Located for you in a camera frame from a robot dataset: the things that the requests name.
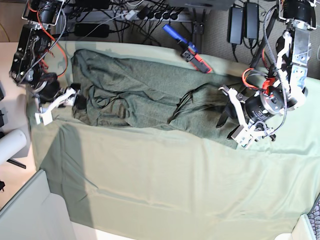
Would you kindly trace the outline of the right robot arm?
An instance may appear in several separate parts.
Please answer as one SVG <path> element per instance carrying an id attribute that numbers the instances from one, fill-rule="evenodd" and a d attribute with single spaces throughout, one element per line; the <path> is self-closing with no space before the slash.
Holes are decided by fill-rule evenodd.
<path id="1" fill-rule="evenodd" d="M 24 86 L 39 106 L 57 101 L 58 107 L 75 106 L 79 110 L 86 107 L 86 98 L 80 95 L 81 85 L 73 83 L 62 88 L 59 78 L 66 71 L 57 74 L 50 72 L 45 56 L 54 47 L 61 49 L 59 40 L 63 33 L 53 36 L 51 27 L 59 19 L 67 23 L 62 0 L 29 0 L 22 19 L 28 23 L 22 27 L 17 50 L 13 56 L 9 76 L 17 86 Z"/>

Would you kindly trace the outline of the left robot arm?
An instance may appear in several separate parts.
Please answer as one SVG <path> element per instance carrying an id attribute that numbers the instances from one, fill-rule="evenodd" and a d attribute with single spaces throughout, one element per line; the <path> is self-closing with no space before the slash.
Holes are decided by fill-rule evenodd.
<path id="1" fill-rule="evenodd" d="M 306 102 L 316 6 L 315 0 L 278 0 L 266 13 L 261 45 L 241 75 L 244 89 L 219 88 L 229 101 L 216 126 L 222 127 L 228 118 L 238 121 L 228 139 L 241 145 L 266 137 L 275 140 L 279 128 L 268 127 L 267 120 L 274 116 L 285 120 L 288 111 Z"/>

